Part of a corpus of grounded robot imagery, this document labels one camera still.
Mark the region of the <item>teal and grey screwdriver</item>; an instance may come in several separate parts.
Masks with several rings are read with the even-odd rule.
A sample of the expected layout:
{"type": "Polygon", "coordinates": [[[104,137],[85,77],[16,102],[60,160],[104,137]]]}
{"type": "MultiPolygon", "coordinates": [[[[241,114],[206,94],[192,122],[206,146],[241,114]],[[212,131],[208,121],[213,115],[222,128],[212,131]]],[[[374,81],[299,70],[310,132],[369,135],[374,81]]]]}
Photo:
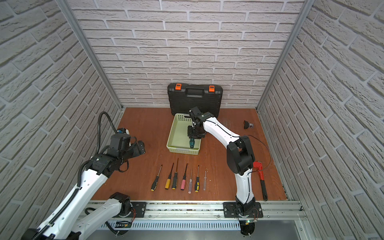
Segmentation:
{"type": "Polygon", "coordinates": [[[190,138],[189,144],[190,144],[190,148],[193,149],[195,147],[195,139],[190,138]]]}

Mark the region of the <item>clear pink handled screwdriver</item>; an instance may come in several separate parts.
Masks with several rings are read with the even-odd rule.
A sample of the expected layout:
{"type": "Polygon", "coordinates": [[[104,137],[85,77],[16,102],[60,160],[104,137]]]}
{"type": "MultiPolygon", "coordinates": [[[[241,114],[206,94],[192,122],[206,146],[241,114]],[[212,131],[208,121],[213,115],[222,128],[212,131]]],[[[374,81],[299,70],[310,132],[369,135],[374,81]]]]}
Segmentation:
{"type": "Polygon", "coordinates": [[[191,193],[192,193],[192,189],[193,189],[193,169],[191,169],[191,175],[190,175],[190,179],[189,179],[189,190],[188,190],[188,194],[191,194],[191,193]]]}

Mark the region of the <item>black yellow short screwdriver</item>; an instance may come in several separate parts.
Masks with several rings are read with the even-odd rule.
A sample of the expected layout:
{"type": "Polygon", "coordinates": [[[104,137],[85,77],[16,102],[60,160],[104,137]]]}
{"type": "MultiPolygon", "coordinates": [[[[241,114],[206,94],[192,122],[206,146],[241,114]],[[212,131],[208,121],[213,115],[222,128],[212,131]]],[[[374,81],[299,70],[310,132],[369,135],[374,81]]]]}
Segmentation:
{"type": "Polygon", "coordinates": [[[194,190],[197,193],[200,189],[200,176],[199,176],[199,171],[200,171],[200,166],[198,166],[198,171],[197,171],[197,176],[196,176],[196,182],[195,182],[195,187],[194,190]]]}

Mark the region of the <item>clear tester screwdriver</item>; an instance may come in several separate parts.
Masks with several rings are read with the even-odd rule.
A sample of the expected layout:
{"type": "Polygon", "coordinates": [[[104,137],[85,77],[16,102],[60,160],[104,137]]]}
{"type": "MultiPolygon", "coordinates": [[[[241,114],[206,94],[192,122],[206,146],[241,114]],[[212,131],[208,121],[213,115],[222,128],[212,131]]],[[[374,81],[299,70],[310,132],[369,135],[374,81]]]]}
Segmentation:
{"type": "Polygon", "coordinates": [[[205,169],[204,186],[203,186],[204,191],[206,191],[207,189],[207,172],[208,172],[208,169],[205,169]]]}

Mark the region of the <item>orange handled screwdriver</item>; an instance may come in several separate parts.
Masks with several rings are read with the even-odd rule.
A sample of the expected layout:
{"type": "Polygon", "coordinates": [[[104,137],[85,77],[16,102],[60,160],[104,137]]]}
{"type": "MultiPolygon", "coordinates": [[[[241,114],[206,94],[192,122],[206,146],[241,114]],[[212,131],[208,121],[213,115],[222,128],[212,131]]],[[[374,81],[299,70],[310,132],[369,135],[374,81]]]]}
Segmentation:
{"type": "Polygon", "coordinates": [[[166,181],[166,184],[165,184],[165,189],[166,190],[168,190],[170,188],[170,185],[171,185],[171,178],[172,178],[173,168],[174,168],[174,163],[173,163],[173,165],[171,167],[170,173],[168,175],[168,178],[167,178],[167,181],[166,181]]]}

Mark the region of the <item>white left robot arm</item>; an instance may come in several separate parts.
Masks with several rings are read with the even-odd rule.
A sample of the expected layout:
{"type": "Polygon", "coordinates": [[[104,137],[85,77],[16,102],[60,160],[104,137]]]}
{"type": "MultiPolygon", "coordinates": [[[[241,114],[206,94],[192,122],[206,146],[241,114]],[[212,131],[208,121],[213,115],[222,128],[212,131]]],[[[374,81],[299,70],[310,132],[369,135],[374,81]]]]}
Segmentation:
{"type": "Polygon", "coordinates": [[[121,166],[129,159],[146,152],[144,143],[132,137],[127,129],[111,127],[114,134],[110,144],[104,148],[97,145],[94,156],[80,165],[77,183],[70,193],[38,228],[26,230],[23,240],[85,240],[113,217],[136,217],[130,197],[117,192],[101,207],[79,219],[107,179],[114,172],[122,172],[121,166]]]}

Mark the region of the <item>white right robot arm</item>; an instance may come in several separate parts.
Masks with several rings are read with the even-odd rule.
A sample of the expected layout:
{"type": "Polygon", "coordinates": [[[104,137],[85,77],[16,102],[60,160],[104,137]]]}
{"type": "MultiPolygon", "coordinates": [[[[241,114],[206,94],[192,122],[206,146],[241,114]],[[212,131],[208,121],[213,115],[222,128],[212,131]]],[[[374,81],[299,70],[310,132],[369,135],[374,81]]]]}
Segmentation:
{"type": "Polygon", "coordinates": [[[227,151],[227,165],[235,174],[237,212],[245,216],[255,207],[251,172],[255,155],[248,136],[240,136],[222,125],[210,112],[202,113],[199,108],[189,110],[192,125],[188,127],[190,139],[204,138],[207,133],[214,136],[227,151]]]}

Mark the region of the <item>light green perforated plastic bin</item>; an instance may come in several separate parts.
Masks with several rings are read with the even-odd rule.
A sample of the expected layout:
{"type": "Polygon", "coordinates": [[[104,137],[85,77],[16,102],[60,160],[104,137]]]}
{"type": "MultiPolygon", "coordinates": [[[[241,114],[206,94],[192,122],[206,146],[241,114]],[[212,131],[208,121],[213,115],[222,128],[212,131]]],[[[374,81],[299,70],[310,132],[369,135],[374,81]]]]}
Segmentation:
{"type": "Polygon", "coordinates": [[[187,114],[175,114],[167,141],[167,148],[171,153],[198,155],[201,140],[195,140],[194,147],[190,147],[188,127],[192,126],[192,119],[187,114]]]}

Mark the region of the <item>black orange slim screwdriver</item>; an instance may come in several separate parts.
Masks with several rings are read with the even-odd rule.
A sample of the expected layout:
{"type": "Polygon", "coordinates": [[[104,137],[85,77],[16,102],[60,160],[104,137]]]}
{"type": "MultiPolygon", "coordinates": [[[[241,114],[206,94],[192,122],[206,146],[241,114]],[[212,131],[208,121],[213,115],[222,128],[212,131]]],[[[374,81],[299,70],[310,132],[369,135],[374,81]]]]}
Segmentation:
{"type": "Polygon", "coordinates": [[[173,178],[173,183],[172,183],[172,189],[175,190],[177,188],[177,182],[178,182],[178,165],[179,165],[179,159],[177,159],[177,165],[176,165],[176,170],[173,178]]]}

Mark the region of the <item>black plastic tool case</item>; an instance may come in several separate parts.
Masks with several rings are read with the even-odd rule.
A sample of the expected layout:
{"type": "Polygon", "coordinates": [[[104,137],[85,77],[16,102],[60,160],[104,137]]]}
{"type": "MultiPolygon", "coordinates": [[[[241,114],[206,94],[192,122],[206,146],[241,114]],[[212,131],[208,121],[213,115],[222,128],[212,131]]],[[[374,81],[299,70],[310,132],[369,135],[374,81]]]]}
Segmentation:
{"type": "Polygon", "coordinates": [[[223,97],[221,86],[172,83],[167,90],[173,116],[188,114],[194,107],[199,108],[202,113],[210,112],[216,118],[219,116],[223,97]]]}

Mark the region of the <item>black relay with clear cover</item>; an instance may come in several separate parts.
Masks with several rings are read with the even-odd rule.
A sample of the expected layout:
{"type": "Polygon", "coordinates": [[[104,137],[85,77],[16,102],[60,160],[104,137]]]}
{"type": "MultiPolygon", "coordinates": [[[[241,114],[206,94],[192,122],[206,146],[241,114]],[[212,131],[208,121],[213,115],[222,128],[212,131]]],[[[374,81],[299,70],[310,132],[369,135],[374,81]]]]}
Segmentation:
{"type": "Polygon", "coordinates": [[[251,129],[254,127],[254,124],[248,122],[248,121],[244,121],[244,129],[251,129]]]}

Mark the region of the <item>red and black pipe wrench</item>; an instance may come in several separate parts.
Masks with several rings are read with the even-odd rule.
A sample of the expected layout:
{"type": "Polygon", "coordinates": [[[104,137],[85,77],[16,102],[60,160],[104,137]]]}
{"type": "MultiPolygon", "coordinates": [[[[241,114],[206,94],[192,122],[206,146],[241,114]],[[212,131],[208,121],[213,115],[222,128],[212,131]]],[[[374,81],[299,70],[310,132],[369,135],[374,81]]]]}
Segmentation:
{"type": "Polygon", "coordinates": [[[263,172],[263,165],[260,162],[254,162],[253,163],[254,168],[256,169],[256,172],[259,174],[260,177],[260,182],[261,182],[261,189],[262,189],[262,194],[263,194],[263,199],[264,201],[268,200],[268,193],[265,185],[265,177],[264,177],[264,172],[263,172]]]}

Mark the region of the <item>aluminium corner frame post left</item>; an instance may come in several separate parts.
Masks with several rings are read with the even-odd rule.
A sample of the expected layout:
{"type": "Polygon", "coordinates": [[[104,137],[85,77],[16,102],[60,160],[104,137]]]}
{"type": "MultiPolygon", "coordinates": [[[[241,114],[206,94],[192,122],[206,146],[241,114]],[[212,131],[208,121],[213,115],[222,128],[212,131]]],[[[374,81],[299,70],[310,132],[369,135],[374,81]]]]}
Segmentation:
{"type": "Polygon", "coordinates": [[[56,1],[61,12],[63,13],[64,17],[67,19],[69,25],[71,26],[75,36],[77,37],[79,43],[82,45],[85,53],[87,54],[88,58],[90,59],[92,65],[94,66],[96,72],[98,73],[99,77],[101,78],[102,83],[105,85],[108,93],[110,94],[111,98],[113,99],[115,105],[117,108],[122,111],[124,109],[123,105],[121,104],[106,72],[104,71],[93,47],[91,46],[85,32],[83,31],[79,21],[77,20],[73,10],[71,9],[68,1],[65,0],[57,0],[56,1]]]}

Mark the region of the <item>aluminium corner frame post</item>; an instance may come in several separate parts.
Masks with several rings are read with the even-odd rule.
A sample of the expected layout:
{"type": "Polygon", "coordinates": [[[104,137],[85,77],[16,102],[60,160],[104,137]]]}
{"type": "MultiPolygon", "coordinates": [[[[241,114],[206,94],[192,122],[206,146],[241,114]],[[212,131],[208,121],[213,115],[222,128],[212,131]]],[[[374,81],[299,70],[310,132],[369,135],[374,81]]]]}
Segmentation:
{"type": "Polygon", "coordinates": [[[285,62],[287,56],[289,55],[291,48],[294,45],[296,38],[297,38],[298,34],[300,33],[302,26],[303,26],[304,22],[306,21],[307,16],[308,16],[309,12],[311,11],[311,8],[312,8],[314,3],[315,3],[315,0],[304,1],[302,9],[298,15],[298,18],[296,19],[296,22],[294,23],[294,25],[292,27],[292,31],[291,31],[284,47],[283,47],[283,50],[282,50],[282,52],[278,58],[278,61],[277,61],[276,65],[273,69],[273,72],[270,76],[270,79],[267,82],[267,85],[265,87],[265,90],[263,91],[261,99],[255,108],[256,111],[259,111],[261,109],[262,104],[266,100],[268,92],[270,91],[281,67],[283,66],[283,63],[285,62]]]}
{"type": "Polygon", "coordinates": [[[77,37],[79,43],[82,45],[85,53],[87,54],[88,58],[90,59],[92,65],[94,66],[96,72],[98,73],[99,77],[101,78],[102,83],[105,85],[108,93],[110,94],[111,98],[113,99],[115,105],[117,108],[122,111],[124,109],[123,105],[121,104],[106,72],[104,71],[93,47],[91,46],[85,32],[83,31],[79,21],[77,20],[73,10],[71,9],[68,1],[65,0],[57,0],[56,1],[61,12],[63,13],[64,17],[67,19],[69,25],[71,26],[75,36],[77,37]]]}

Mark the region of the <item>aluminium corner frame post right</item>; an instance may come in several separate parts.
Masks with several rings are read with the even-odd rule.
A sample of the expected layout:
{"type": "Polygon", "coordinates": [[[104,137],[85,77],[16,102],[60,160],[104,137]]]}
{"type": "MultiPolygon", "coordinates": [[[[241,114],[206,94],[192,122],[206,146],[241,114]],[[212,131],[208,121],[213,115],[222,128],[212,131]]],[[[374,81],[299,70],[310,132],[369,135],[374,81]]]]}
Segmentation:
{"type": "Polygon", "coordinates": [[[283,63],[285,62],[287,56],[289,55],[291,48],[294,45],[296,38],[297,38],[298,34],[300,33],[302,26],[303,26],[304,22],[306,21],[307,16],[308,16],[309,12],[311,11],[311,8],[312,8],[314,3],[315,3],[315,0],[304,1],[302,9],[298,15],[298,18],[296,19],[296,22],[294,23],[294,25],[292,27],[292,31],[291,31],[284,47],[283,47],[283,50],[282,50],[282,52],[278,58],[278,61],[277,61],[276,65],[273,69],[273,72],[270,76],[270,79],[267,82],[267,85],[265,87],[265,90],[263,91],[261,99],[255,108],[256,111],[259,111],[261,109],[262,104],[266,100],[268,92],[270,91],[281,67],[283,66],[283,63]]]}

